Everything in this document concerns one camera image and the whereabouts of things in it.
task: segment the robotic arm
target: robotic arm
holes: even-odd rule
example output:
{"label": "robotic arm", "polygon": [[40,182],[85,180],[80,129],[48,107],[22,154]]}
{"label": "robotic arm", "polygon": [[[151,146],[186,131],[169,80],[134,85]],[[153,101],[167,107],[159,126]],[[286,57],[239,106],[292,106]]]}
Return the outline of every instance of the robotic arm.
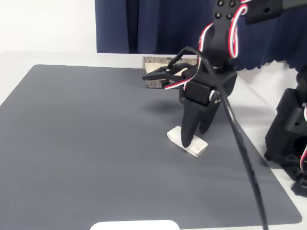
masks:
{"label": "robotic arm", "polygon": [[[184,105],[181,125],[181,142],[184,147],[191,144],[198,125],[201,133],[208,130],[220,103],[223,103],[252,185],[264,230],[268,229],[268,224],[261,193],[242,136],[237,129],[237,121],[227,99],[234,88],[237,77],[236,68],[229,63],[229,60],[238,56],[236,23],[241,15],[245,16],[247,24],[252,24],[278,17],[283,11],[304,5],[307,5],[307,0],[215,0],[213,21],[201,33],[199,50],[191,47],[183,48],[167,67],[162,67],[143,77],[143,80],[150,81],[166,79],[163,82],[166,90],[179,87],[179,100]],[[192,51],[198,55],[199,61],[195,66],[175,64],[185,51]],[[184,68],[188,69],[182,72],[181,77],[174,76]],[[294,116],[293,118],[292,116],[291,118],[301,119],[303,112],[300,114],[299,117]],[[277,121],[274,121],[274,127],[283,126],[283,122],[284,120],[281,121],[279,117]],[[296,132],[295,127],[292,127],[291,124],[290,131]],[[305,132],[298,135],[288,134],[292,138],[300,137]]]}

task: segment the red and white wire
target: red and white wire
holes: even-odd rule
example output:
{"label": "red and white wire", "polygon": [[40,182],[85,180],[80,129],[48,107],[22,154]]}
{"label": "red and white wire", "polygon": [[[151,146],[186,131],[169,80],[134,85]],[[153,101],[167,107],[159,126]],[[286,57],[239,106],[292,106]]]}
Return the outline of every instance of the red and white wire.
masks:
{"label": "red and white wire", "polygon": [[230,31],[228,35],[228,51],[231,58],[236,58],[239,54],[238,49],[238,35],[237,35],[237,22],[241,15],[246,14],[248,11],[247,4],[242,4],[236,11],[230,25]]}
{"label": "red and white wire", "polygon": [[[201,33],[201,37],[200,37],[200,44],[199,44],[199,50],[202,51],[203,50],[203,44],[204,44],[204,41],[205,41],[205,36],[206,36],[206,33],[207,31],[210,29],[210,27],[213,25],[213,23],[210,23],[209,25],[207,25],[204,30],[202,31]],[[180,82],[177,82],[175,84],[172,84],[172,85],[168,85],[168,86],[165,86],[165,89],[168,90],[168,89],[172,89],[172,88],[175,88],[175,87],[178,87],[179,85],[184,85],[184,89],[186,88],[186,85],[187,83],[195,77],[195,75],[191,78],[188,78],[188,79],[185,79],[185,80],[182,80]]]}
{"label": "red and white wire", "polygon": [[[304,106],[304,118],[305,118],[305,120],[306,120],[306,122],[307,122],[307,104],[304,104],[303,106]],[[299,161],[299,167],[301,168],[301,170],[302,170],[303,173],[305,173],[305,172],[304,172],[303,164],[304,164],[304,161],[305,161],[305,157],[306,157],[306,156],[307,156],[307,145],[306,145],[306,147],[305,147],[305,149],[304,149],[304,152],[303,152],[303,154],[302,154],[302,156],[301,156],[301,160]]]}
{"label": "red and white wire", "polygon": [[249,2],[249,1],[251,1],[251,0],[242,0],[242,1],[240,1],[240,2],[241,2],[241,4],[243,4],[243,3],[247,3],[247,2]]}

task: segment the black mechanical part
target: black mechanical part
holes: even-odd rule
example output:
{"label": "black mechanical part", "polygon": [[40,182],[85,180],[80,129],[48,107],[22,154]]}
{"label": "black mechanical part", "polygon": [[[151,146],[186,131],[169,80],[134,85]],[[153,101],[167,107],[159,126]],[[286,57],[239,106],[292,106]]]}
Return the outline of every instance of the black mechanical part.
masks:
{"label": "black mechanical part", "polygon": [[183,80],[182,76],[175,76],[176,73],[182,71],[187,68],[189,72],[194,71],[193,65],[188,63],[180,63],[173,66],[172,69],[168,69],[167,67],[160,67],[159,69],[146,74],[142,77],[144,81],[154,81],[154,80],[163,80],[161,82],[162,86],[165,87],[171,83],[180,82]]}
{"label": "black mechanical part", "polygon": [[262,22],[276,18],[282,13],[282,0],[257,0],[248,3],[245,16],[246,24]]}
{"label": "black mechanical part", "polygon": [[253,0],[247,3],[246,24],[279,17],[283,11],[307,6],[307,0]]}
{"label": "black mechanical part", "polygon": [[299,177],[292,186],[291,190],[297,196],[307,197],[307,177]]}
{"label": "black mechanical part", "polygon": [[[216,84],[213,82],[212,77],[203,69],[203,64],[201,64],[200,68],[201,70],[187,84],[185,90],[183,90],[183,87],[179,88],[179,100],[184,105],[181,125],[181,141],[184,147],[188,147],[191,144],[198,124],[202,134],[208,130],[221,101],[221,95],[216,90]],[[225,88],[227,96],[229,96],[233,91],[237,72],[233,71],[233,68],[229,66],[227,70],[225,69],[216,75]]]}
{"label": "black mechanical part", "polygon": [[219,1],[216,2],[213,5],[213,26],[207,32],[211,34],[206,35],[204,53],[213,66],[220,67],[229,63],[228,34],[231,25],[230,16],[236,13],[241,4],[239,0],[227,0],[223,5],[219,5]]}
{"label": "black mechanical part", "polygon": [[292,190],[307,196],[307,179],[300,169],[300,157],[307,145],[307,121],[304,107],[307,102],[307,66],[296,76],[296,89],[286,89],[277,106],[277,115],[265,136],[267,151],[264,157],[280,164],[290,178],[296,181]]}
{"label": "black mechanical part", "polygon": [[307,6],[307,0],[282,0],[282,2],[284,11]]}

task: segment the white table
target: white table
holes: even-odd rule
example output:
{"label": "white table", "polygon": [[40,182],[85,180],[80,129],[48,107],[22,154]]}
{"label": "white table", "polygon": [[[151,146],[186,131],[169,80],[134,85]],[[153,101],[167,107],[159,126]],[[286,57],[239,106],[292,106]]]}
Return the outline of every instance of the white table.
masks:
{"label": "white table", "polygon": [[[0,104],[2,104],[26,73],[36,64],[142,68],[144,55],[133,54],[81,54],[81,53],[45,53],[45,52],[6,52],[0,55]],[[257,90],[247,85],[241,78],[236,81],[230,103],[241,127],[248,135],[259,153],[263,156],[266,148],[264,137],[276,115],[275,109],[264,100]],[[272,172],[289,195],[303,217],[301,223],[270,226],[271,230],[305,230],[307,228],[307,199],[296,196],[291,186],[293,181],[273,162],[267,162]],[[260,230],[260,226],[240,227],[240,230]]]}

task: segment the screw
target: screw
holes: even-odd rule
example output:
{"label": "screw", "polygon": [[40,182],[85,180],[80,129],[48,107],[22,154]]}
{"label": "screw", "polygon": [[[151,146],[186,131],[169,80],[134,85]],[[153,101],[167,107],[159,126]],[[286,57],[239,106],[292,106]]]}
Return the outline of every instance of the screw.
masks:
{"label": "screw", "polygon": [[226,18],[227,18],[227,19],[232,19],[232,14],[231,14],[231,13],[228,13],[228,14],[226,15]]}
{"label": "screw", "polygon": [[216,17],[216,18],[220,18],[221,16],[222,16],[221,13],[216,13],[216,14],[215,14],[215,17]]}
{"label": "screw", "polygon": [[230,7],[234,7],[235,5],[236,5],[236,2],[235,2],[235,1],[230,1],[230,2],[229,2],[229,6],[230,6]]}

